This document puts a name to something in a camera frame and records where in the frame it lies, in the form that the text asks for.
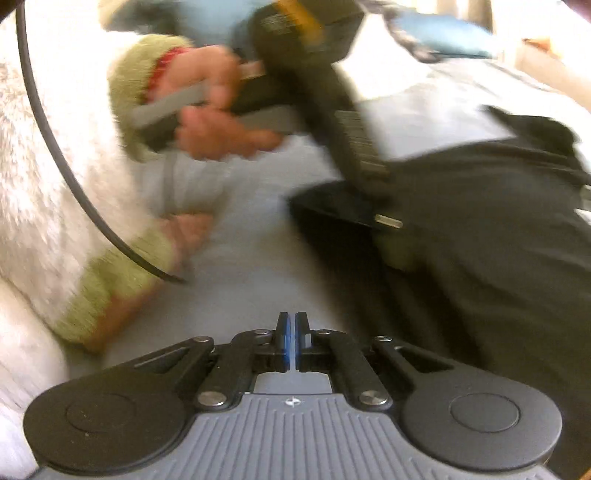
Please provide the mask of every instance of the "black cable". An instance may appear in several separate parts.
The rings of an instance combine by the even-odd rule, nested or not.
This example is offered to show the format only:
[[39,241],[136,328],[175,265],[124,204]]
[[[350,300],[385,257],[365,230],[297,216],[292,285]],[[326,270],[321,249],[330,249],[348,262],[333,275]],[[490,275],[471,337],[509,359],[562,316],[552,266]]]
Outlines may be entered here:
[[60,170],[61,175],[64,177],[66,184],[72,191],[72,195],[78,201],[78,204],[84,212],[88,215],[92,223],[100,230],[100,232],[111,242],[117,250],[123,253],[132,262],[139,265],[144,270],[148,271],[152,275],[173,283],[186,283],[183,278],[177,277],[176,275],[168,274],[158,267],[155,267],[145,258],[134,252],[129,245],[127,245],[103,220],[95,206],[92,205],[90,199],[84,193],[81,185],[76,180],[74,173],[68,165],[64,154],[61,151],[60,146],[57,143],[51,126],[47,120],[43,105],[37,92],[37,86],[35,84],[35,77],[33,75],[33,69],[31,67],[31,59],[29,55],[29,47],[27,41],[27,25],[25,23],[25,6],[21,4],[17,7],[17,38],[18,38],[18,53],[21,59],[22,76],[25,81],[25,88],[29,97],[29,103],[33,110],[33,116],[37,121],[41,135],[47,144],[47,149],[51,153],[53,160],[56,162],[57,168]]

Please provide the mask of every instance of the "dark fabric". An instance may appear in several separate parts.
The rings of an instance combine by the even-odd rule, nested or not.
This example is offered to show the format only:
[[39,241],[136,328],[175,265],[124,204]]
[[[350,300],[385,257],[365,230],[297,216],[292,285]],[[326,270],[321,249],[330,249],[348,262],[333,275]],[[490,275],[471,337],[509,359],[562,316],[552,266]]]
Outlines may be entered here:
[[385,266],[372,242],[379,206],[345,185],[302,192],[291,211],[343,278],[335,290],[367,335],[397,332],[548,394],[564,419],[549,466],[576,479],[591,464],[591,226],[575,210],[591,182],[566,127],[493,114],[517,140],[424,155],[395,171],[392,202],[420,259],[411,273]]

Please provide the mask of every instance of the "gray handle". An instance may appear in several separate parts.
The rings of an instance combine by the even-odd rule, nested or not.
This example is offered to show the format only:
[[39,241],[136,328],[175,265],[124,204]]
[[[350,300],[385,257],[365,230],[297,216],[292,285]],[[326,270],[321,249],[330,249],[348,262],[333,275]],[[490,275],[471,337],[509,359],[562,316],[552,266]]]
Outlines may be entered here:
[[[75,478],[45,468],[32,480]],[[417,450],[386,414],[356,410],[341,394],[244,395],[233,410],[198,416],[168,455],[133,472],[101,477],[197,478],[558,480],[541,465],[501,474],[465,472],[445,465]]]
[[[181,108],[202,105],[207,99],[207,82],[200,82],[157,102],[136,107],[131,124],[154,151],[174,141]],[[289,105],[280,88],[266,76],[246,80],[230,111],[248,129],[269,129],[284,135],[305,134],[306,126]]]

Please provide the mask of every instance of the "person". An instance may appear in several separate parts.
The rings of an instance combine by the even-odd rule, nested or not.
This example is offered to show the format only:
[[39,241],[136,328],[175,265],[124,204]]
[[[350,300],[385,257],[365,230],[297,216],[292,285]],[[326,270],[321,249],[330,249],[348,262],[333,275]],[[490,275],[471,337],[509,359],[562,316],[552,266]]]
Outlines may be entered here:
[[[247,131],[224,111],[241,82],[237,58],[181,37],[106,32],[90,0],[28,0],[25,9],[40,98],[78,181],[125,242],[158,268],[175,271],[183,255],[206,241],[212,217],[188,211],[166,220],[150,213],[131,161],[153,154],[127,117],[143,102],[207,79],[209,103],[180,114],[179,149],[197,160],[274,149],[278,135]],[[28,102],[14,14],[0,24],[0,46],[0,475],[23,478],[35,468],[22,432],[24,411],[68,377],[54,335],[100,352],[162,281],[106,241],[57,170]]]

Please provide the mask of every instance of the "hand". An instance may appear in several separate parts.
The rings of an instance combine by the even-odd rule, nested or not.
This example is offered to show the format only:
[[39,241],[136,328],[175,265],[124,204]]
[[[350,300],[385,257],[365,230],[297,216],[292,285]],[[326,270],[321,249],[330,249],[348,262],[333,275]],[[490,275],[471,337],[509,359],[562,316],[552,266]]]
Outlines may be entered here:
[[208,104],[188,106],[179,115],[178,146],[193,158],[220,160],[228,154],[252,157],[282,141],[267,130],[246,130],[227,110],[239,91],[242,70],[238,58],[220,46],[193,48],[171,61],[154,92],[154,99],[207,80]]

